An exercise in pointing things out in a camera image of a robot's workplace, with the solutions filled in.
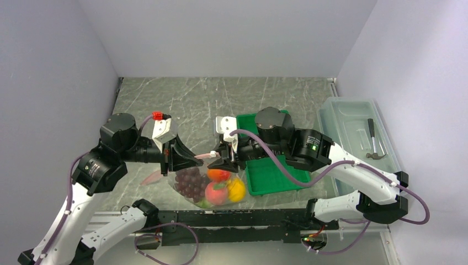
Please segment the yellow lemon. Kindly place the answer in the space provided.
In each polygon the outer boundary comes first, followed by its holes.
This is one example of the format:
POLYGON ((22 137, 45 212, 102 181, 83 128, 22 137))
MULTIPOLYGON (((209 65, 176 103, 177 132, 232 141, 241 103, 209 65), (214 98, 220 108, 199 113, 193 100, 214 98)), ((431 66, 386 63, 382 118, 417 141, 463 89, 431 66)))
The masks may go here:
POLYGON ((236 177, 227 182, 228 199, 233 203, 242 201, 246 196, 246 186, 244 182, 236 177))

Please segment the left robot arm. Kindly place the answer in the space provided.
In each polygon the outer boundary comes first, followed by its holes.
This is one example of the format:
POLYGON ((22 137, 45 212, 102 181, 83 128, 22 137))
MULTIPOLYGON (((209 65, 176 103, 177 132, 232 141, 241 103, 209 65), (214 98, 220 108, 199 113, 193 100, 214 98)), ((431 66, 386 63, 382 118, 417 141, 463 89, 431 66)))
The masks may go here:
POLYGON ((202 165, 180 140, 170 115, 154 112, 147 120, 155 122, 150 138, 142 136, 143 126, 128 113, 112 115, 100 128, 97 146, 71 165, 67 197, 57 217, 40 243, 19 255, 20 264, 93 264, 128 234, 158 226, 158 208, 139 199, 114 221, 85 233, 101 203, 127 175, 128 162, 157 163, 164 176, 202 165))

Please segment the clear zip top bag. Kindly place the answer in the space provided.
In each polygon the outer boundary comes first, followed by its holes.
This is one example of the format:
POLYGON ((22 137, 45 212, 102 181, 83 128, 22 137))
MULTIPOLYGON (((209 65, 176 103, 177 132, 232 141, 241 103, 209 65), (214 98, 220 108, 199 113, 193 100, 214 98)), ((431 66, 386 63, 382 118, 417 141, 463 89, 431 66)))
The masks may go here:
POLYGON ((237 173, 208 168, 210 163, 220 158, 217 152, 200 154, 196 158, 202 160, 201 166, 168 172, 166 176, 159 169, 140 185, 149 186, 165 179, 173 191, 202 209, 232 206, 246 201, 247 186, 237 173))

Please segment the red orange mango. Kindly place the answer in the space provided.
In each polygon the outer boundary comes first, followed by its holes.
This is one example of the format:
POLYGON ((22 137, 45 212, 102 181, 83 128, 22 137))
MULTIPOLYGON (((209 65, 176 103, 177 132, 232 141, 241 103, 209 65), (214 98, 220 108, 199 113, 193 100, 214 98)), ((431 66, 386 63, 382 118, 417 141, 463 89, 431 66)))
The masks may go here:
POLYGON ((207 177, 212 182, 223 183, 231 178, 231 172, 221 169, 208 169, 207 177))

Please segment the green plastic tray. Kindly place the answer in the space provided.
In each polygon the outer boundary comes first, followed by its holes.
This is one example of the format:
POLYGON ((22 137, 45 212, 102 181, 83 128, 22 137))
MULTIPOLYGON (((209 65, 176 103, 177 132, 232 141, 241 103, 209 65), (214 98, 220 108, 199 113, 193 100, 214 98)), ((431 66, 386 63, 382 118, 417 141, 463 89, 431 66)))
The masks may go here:
MULTIPOLYGON (((255 115, 256 114, 241 114, 236 116, 238 128, 257 134, 258 130, 254 122, 255 115)), ((277 158, 296 180, 300 182, 309 182, 311 180, 308 171, 302 171, 287 165, 283 155, 277 156, 277 158)), ((268 155, 266 158, 247 161, 246 169, 244 171, 248 191, 252 196, 263 196, 266 194, 305 188, 294 184, 284 176, 268 155)))

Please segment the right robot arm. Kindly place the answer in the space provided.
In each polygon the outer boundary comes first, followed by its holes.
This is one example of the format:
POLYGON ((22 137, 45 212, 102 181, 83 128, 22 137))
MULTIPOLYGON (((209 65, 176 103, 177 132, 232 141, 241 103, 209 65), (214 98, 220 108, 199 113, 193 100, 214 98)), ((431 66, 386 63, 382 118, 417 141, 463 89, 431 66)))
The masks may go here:
POLYGON ((319 177, 330 174, 352 186, 349 194, 312 200, 310 210, 304 214, 304 222, 311 229, 338 219, 391 224, 408 214, 408 200, 401 195, 408 186, 406 173, 379 170, 351 155, 321 132, 296 128, 290 114, 277 108, 260 110, 254 123, 255 133, 238 128, 234 117, 216 117, 214 131, 219 143, 215 151, 220 157, 209 168, 237 173, 246 169, 249 161, 270 158, 297 186, 311 187, 315 181, 297 180, 287 171, 289 166, 315 172, 319 177))

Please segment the dark purple grapes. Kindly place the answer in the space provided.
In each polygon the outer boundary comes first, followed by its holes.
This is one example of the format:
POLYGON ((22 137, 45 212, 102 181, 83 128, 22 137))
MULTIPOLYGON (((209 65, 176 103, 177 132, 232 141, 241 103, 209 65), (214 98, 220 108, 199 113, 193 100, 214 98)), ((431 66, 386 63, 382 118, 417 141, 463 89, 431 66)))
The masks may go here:
POLYGON ((202 172, 199 167, 177 171, 174 181, 174 189, 195 204, 205 198, 205 188, 211 182, 207 174, 202 172))

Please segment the pink peach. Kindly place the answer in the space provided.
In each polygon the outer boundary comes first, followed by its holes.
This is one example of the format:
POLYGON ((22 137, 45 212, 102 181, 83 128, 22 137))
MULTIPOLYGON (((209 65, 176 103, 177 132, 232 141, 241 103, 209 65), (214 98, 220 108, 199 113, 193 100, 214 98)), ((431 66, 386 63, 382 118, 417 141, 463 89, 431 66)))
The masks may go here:
POLYGON ((205 188, 206 200, 216 206, 226 203, 228 198, 228 189, 224 182, 211 182, 205 188))

